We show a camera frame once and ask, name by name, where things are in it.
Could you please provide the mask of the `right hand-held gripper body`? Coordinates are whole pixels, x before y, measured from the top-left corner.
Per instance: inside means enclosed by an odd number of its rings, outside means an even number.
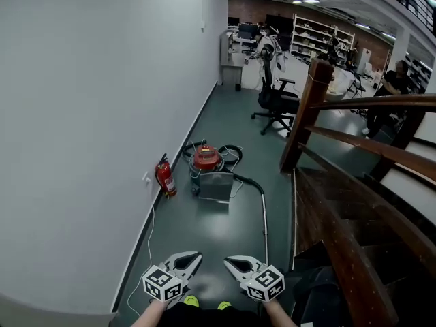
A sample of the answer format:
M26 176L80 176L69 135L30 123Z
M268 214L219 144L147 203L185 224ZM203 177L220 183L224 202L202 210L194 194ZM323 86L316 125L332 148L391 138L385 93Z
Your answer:
M254 300L270 302L285 290L285 279L273 265L262 264L240 284L240 288Z

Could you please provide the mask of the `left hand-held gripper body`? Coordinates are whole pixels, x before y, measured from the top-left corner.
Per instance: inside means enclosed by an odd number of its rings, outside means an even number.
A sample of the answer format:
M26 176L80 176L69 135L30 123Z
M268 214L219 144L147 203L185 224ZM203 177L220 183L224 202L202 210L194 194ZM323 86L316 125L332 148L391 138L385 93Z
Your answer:
M182 295L187 281L176 276L165 264L152 265L142 275L144 291L155 300L170 302Z

